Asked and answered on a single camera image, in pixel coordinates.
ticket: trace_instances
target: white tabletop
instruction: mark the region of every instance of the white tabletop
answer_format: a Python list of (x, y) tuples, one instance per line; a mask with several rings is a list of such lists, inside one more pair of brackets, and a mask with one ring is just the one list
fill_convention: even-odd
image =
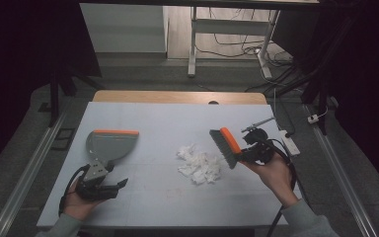
[[(270, 225), (280, 203), (258, 175), (242, 165), (230, 170), (221, 161), (221, 178), (214, 184), (195, 185), (178, 172), (182, 146), (196, 145), (199, 152), (222, 157), (209, 131), (226, 126), (241, 148), (241, 129), (268, 119), (268, 105), (190, 105), (144, 103), (89, 103), (53, 190), (38, 220), (52, 226), (58, 218), (60, 197), (73, 175), (91, 162), (85, 149), (94, 129), (134, 129), (140, 132), (136, 146), (115, 161), (104, 185), (128, 178), (117, 198), (97, 206), (85, 226), (140, 227), (256, 227)], [(280, 140), (274, 120), (261, 126)], [(301, 198), (296, 187), (295, 193)], [(286, 224), (283, 217), (279, 224)]]

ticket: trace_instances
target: person's left hand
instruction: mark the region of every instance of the person's left hand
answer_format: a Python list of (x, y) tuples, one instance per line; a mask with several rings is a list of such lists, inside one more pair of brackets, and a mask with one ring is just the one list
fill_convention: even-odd
[(78, 180), (76, 180), (69, 188), (69, 193), (66, 196), (63, 213), (68, 214), (75, 219), (84, 221), (94, 209), (94, 207), (104, 202), (104, 200), (89, 201), (81, 199), (75, 192), (77, 184)]

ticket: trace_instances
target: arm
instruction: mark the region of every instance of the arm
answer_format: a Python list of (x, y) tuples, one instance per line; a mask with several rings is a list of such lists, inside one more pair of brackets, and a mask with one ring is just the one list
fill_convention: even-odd
[(281, 202), (284, 215), (292, 229), (292, 236), (335, 237), (325, 216), (317, 216), (303, 199), (298, 199), (291, 190), (291, 174), (284, 160), (277, 153), (265, 165), (243, 162), (253, 172), (257, 173), (264, 184), (269, 187)]
[(77, 180), (69, 188), (63, 213), (47, 232), (40, 232), (36, 237), (76, 237), (83, 221), (91, 211), (104, 200), (88, 201), (81, 199), (76, 193)]

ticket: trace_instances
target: orange strip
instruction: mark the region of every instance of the orange strip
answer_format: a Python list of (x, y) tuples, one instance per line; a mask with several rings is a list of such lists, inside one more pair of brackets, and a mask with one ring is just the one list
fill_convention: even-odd
[(242, 153), (241, 148), (227, 127), (220, 128), (220, 132), (224, 136), (224, 139), (226, 139), (227, 144), (230, 146), (230, 149), (232, 149), (233, 154)]
[(94, 130), (95, 133), (121, 133), (121, 134), (133, 134), (133, 135), (138, 135), (138, 131), (136, 130), (103, 130), (103, 129), (98, 129)]

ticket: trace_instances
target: wooden floor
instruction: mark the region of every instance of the wooden floor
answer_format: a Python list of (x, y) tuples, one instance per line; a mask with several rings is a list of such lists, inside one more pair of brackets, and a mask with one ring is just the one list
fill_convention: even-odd
[[(253, 10), (253, 9), (221, 9), (197, 8), (198, 19), (220, 19), (220, 20), (244, 20), (244, 21), (262, 21), (268, 19), (269, 10)], [(168, 34), (168, 58), (185, 59), (189, 58), (190, 53), (190, 7), (169, 7), (169, 34)], [(234, 55), (243, 54), (243, 48), (259, 46), (264, 37), (256, 36), (233, 36), (233, 35), (216, 35), (214, 34), (197, 34), (195, 45), (202, 51), (212, 51), (226, 56), (220, 56), (213, 53), (196, 52), (196, 58), (220, 58), (220, 59), (256, 59), (253, 52), (250, 55), (242, 55), (234, 57)], [(281, 51), (276, 45), (271, 44), (268, 51)]]

